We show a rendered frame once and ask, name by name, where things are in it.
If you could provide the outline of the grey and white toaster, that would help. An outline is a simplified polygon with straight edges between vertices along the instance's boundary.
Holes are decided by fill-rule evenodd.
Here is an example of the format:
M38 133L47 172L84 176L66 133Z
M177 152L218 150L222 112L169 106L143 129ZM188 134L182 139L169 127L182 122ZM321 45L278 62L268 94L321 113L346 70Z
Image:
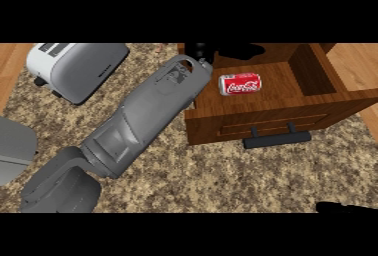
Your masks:
M126 58L123 43L38 43L26 56L33 84L81 105Z

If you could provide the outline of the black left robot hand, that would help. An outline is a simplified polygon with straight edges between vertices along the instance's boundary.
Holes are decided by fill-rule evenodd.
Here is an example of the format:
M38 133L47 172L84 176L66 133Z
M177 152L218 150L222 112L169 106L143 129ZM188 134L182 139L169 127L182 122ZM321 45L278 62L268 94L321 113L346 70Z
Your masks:
M208 63L213 62L213 55L239 60L249 60L253 56L265 52L264 47L250 43L185 43L184 54L194 60L203 59Z

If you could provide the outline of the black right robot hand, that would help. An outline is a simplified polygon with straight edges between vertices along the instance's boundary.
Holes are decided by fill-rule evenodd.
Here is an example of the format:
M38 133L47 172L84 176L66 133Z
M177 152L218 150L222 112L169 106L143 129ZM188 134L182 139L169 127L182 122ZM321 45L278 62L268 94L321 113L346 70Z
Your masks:
M355 205L342 205L335 202L317 202L315 211L318 213L371 213L378 214L378 209L355 206Z

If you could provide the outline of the brown wooden drawer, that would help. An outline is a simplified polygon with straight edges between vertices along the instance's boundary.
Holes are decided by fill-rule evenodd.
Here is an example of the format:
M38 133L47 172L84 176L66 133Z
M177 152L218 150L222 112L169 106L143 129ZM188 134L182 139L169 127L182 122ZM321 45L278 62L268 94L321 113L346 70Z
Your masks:
M216 103L242 104L351 91L326 57L333 48L330 43L264 43L261 46L265 52L249 60L213 57L212 78L196 96L193 109ZM218 77L247 72L259 75L261 90L252 94L222 96Z
M242 104L221 104L184 111L187 143L206 144L296 131L324 129L378 103L378 89L343 91Z

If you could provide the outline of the red soda can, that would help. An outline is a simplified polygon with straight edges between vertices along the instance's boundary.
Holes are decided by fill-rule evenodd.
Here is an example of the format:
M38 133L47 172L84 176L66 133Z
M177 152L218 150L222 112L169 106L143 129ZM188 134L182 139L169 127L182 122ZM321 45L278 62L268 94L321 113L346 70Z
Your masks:
M255 73L239 73L218 77L218 88L222 96L252 94L261 89L261 78Z

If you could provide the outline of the grey rounded appliance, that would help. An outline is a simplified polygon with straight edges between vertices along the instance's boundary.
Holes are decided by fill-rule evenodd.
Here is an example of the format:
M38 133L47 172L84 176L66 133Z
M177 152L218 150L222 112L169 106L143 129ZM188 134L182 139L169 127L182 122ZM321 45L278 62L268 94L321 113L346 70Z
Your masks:
M26 169L36 150L33 130L0 116L0 186Z

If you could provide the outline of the brown wooden drawer front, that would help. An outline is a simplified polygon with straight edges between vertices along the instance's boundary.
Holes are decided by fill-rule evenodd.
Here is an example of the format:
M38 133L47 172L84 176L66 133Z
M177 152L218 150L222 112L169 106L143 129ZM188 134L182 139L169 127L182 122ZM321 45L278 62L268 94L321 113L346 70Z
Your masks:
M184 111L187 143L206 144L296 131L324 129L378 103L378 89L343 91L242 104L221 104Z

